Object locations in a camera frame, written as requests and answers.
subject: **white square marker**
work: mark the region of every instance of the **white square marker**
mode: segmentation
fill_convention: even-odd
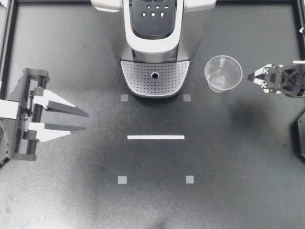
[[[187,184],[193,184],[194,183],[194,176],[185,176],[185,182]]]
[[[118,184],[126,185],[127,184],[127,176],[118,176]]]
[[[128,102],[128,95],[127,94],[121,94],[121,102]]]
[[[183,101],[184,102],[190,102],[191,101],[191,95],[190,94],[184,94],[183,95]]]

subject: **robotic arm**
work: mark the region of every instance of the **robotic arm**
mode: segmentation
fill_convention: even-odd
[[[43,110],[88,117],[86,112],[46,90],[49,80],[47,71],[26,68],[8,100],[0,100],[0,167],[10,159],[36,160],[37,142],[85,130],[83,127],[40,122]],[[30,90],[30,84],[35,81],[37,87]],[[21,139],[28,141],[25,154],[18,152]]]
[[[284,93],[289,97],[305,97],[305,61],[289,65],[268,64],[248,76],[265,93]]]

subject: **drip tray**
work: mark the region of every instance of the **drip tray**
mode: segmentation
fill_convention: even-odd
[[[143,97],[169,97],[177,94],[185,81],[190,61],[137,63],[121,61],[128,88]]]

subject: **plastic cup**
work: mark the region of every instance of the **plastic cup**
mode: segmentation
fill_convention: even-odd
[[[215,56],[209,60],[204,70],[210,89],[221,93],[235,88],[243,77],[239,62],[230,56]]]

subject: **black frame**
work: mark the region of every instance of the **black frame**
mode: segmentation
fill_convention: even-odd
[[[305,24],[305,5],[304,0],[217,0],[217,3],[291,3],[296,11],[295,22],[298,28],[303,28]],[[0,54],[0,99],[5,99],[6,86],[9,76],[10,52],[14,37],[15,22],[19,3],[66,3],[66,4],[90,4],[90,0],[8,0],[6,18],[4,23],[3,37],[1,42]],[[305,34],[299,33],[299,43],[301,45],[301,57],[305,59]]]

